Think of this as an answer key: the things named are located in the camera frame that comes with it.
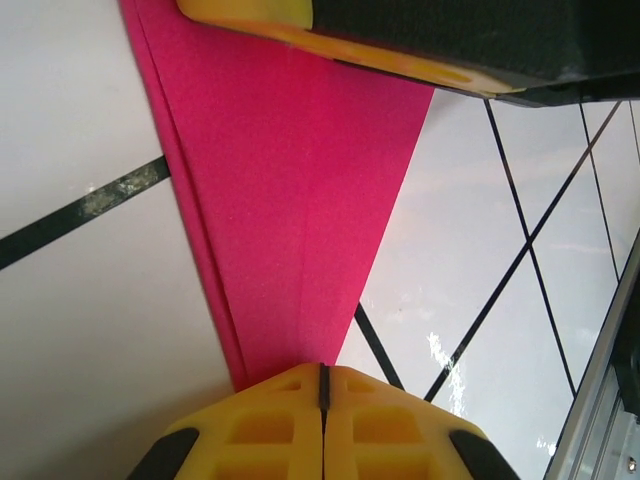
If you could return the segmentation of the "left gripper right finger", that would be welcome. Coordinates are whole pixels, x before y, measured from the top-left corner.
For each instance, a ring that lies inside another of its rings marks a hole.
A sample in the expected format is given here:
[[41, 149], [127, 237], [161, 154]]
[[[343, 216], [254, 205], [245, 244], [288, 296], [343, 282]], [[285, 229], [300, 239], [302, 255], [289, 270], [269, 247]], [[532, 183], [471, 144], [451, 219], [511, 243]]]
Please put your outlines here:
[[476, 425], [355, 369], [323, 368], [325, 479], [516, 479]]

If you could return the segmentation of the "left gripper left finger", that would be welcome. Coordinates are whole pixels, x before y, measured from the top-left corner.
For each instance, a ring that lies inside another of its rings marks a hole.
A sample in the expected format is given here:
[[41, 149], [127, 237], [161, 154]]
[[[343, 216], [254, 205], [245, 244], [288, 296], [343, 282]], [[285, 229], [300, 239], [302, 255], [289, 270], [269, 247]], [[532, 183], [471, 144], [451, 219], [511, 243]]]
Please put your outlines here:
[[130, 479], [321, 479], [323, 366], [303, 364], [180, 420]]

